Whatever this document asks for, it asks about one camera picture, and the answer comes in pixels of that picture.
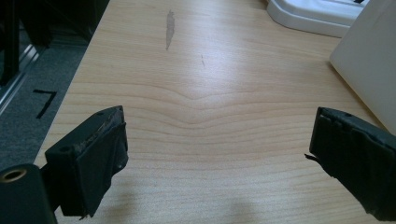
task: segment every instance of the wooden desk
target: wooden desk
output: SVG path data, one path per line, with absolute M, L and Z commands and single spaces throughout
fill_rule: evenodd
M 320 105 L 378 125 L 329 64 L 339 39 L 285 28 L 265 5 L 109 3 L 36 159 L 89 115 L 124 106 L 129 163 L 81 223 L 375 222 L 304 157 Z

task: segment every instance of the gray carpet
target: gray carpet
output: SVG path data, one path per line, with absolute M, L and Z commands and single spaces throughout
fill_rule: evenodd
M 87 46 L 65 34 L 52 43 L 0 115 L 0 170 L 35 160 Z

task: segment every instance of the white plastic tray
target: white plastic tray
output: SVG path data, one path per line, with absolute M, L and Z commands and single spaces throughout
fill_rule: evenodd
M 289 28 L 342 37 L 369 0 L 270 0 L 271 18 Z

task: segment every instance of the black clamp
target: black clamp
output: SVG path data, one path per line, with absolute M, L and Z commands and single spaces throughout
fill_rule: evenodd
M 378 220 L 396 220 L 396 137 L 348 113 L 318 109 L 309 151 Z
M 65 216 L 93 217 L 128 161 L 122 106 L 90 116 L 45 155 L 47 164 L 10 167 L 0 172 L 0 223 L 57 223 Z

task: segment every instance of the desk surface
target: desk surface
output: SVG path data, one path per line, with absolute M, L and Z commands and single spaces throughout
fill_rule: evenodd
M 265 5 L 109 3 L 35 162 L 124 106 L 129 163 L 81 223 L 375 222 L 304 157 L 318 106 L 378 124 L 329 64 L 339 39 L 282 27 Z

